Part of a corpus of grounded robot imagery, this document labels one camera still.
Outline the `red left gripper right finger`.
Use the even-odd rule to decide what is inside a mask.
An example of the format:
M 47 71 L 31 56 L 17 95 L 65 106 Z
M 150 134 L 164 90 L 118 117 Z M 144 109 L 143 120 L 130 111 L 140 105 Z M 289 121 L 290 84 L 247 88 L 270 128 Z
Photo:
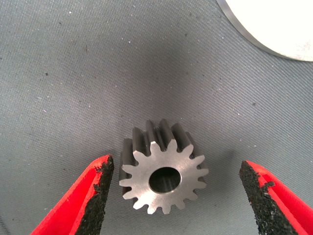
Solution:
M 260 235 L 313 233 L 313 209 L 273 173 L 254 162 L 242 161 L 239 176 Z

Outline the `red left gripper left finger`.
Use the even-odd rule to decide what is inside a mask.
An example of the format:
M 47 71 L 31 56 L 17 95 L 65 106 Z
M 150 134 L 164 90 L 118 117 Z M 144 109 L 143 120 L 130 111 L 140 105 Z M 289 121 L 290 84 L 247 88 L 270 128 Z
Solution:
M 113 171 L 111 155 L 91 162 L 31 234 L 100 234 Z

